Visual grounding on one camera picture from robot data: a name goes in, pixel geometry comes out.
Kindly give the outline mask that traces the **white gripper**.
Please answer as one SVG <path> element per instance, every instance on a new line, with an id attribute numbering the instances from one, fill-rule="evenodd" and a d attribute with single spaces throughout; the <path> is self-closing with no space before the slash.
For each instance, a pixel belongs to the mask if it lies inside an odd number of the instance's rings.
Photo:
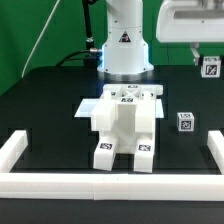
<path id="1" fill-rule="evenodd" d="M 156 37 L 160 42 L 191 43 L 194 64 L 200 64 L 198 43 L 224 42 L 224 0 L 164 0 Z"/>

